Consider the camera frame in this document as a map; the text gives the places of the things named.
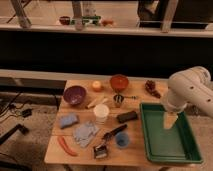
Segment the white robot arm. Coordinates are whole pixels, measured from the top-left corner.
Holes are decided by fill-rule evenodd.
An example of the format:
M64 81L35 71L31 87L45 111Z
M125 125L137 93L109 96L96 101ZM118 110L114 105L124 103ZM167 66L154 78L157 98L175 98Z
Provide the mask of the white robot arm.
M192 67L172 74L167 82L168 90L161 97L160 103L165 112L163 127L170 129L191 103L213 118L213 90L209 88L210 72L201 66Z

